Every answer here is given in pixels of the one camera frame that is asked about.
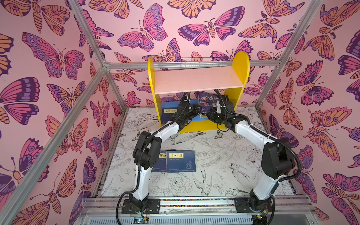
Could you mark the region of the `navy book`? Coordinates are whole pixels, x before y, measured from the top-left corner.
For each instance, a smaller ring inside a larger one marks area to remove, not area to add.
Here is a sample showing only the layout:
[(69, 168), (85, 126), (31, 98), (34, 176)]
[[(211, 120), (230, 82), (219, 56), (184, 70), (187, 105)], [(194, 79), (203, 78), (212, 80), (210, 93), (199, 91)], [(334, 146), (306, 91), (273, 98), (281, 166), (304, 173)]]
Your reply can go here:
[(179, 101), (176, 102), (163, 102), (160, 109), (160, 121), (161, 124), (166, 124), (171, 117), (177, 112)]
[(166, 151), (161, 151), (159, 154), (159, 158), (157, 159), (157, 162), (154, 164), (152, 168), (152, 173), (154, 172), (161, 172), (165, 173), (167, 172), (167, 153)]
[(174, 150), (166, 152), (167, 173), (196, 172), (195, 152), (186, 150)]

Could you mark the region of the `dark blue portrait book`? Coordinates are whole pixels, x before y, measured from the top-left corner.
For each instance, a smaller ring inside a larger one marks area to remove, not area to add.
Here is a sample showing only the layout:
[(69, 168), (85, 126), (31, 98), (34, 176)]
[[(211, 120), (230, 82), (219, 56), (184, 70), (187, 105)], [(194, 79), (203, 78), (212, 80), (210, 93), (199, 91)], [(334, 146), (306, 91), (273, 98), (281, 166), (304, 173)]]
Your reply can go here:
[(198, 94), (198, 105), (201, 107), (201, 114), (207, 114), (217, 107), (220, 102), (218, 95), (200, 92)]

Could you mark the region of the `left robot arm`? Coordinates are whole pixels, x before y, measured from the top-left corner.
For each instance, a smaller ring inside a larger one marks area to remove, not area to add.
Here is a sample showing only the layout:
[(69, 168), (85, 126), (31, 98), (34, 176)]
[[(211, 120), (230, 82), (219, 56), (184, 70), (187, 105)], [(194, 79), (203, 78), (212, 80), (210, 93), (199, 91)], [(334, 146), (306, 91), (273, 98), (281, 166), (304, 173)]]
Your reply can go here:
[(162, 143), (182, 131), (200, 111), (200, 106), (190, 104), (190, 94), (186, 92), (177, 106), (177, 112), (165, 125), (155, 131), (143, 131), (140, 134), (133, 151), (136, 164), (135, 186), (133, 190), (121, 195), (121, 198), (129, 196), (130, 207), (135, 212), (144, 212), (147, 209), (149, 179), (152, 168), (159, 159)]

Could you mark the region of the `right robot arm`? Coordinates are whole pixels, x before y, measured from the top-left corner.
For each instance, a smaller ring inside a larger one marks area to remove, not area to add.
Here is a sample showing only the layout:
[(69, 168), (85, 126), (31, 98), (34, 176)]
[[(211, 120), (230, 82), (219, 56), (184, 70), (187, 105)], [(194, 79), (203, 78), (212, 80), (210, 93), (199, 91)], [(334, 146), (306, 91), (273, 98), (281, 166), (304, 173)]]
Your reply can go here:
[(270, 203), (275, 206), (274, 193), (281, 182), (298, 178), (302, 165), (287, 139), (278, 139), (256, 128), (250, 119), (234, 111), (230, 101), (220, 100), (216, 107), (207, 113), (210, 121), (251, 141), (262, 149), (262, 176), (250, 191), (248, 204), (252, 211), (263, 211)]

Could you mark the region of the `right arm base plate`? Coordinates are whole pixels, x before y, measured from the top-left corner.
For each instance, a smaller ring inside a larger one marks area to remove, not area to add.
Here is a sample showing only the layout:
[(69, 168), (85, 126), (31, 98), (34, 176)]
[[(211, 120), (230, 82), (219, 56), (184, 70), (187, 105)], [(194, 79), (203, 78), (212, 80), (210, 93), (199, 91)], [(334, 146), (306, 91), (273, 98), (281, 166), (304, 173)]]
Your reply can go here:
[(237, 197), (232, 199), (232, 204), (238, 213), (263, 213), (272, 211), (275, 205), (274, 198), (259, 200), (255, 196)]

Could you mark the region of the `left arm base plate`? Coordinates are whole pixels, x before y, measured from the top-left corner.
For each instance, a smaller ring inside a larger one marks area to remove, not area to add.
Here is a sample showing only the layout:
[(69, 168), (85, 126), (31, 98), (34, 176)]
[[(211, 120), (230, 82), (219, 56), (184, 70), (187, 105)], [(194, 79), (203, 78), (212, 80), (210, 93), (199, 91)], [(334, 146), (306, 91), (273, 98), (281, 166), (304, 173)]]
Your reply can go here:
[(139, 201), (135, 198), (125, 200), (121, 214), (159, 214), (160, 199), (144, 199)]

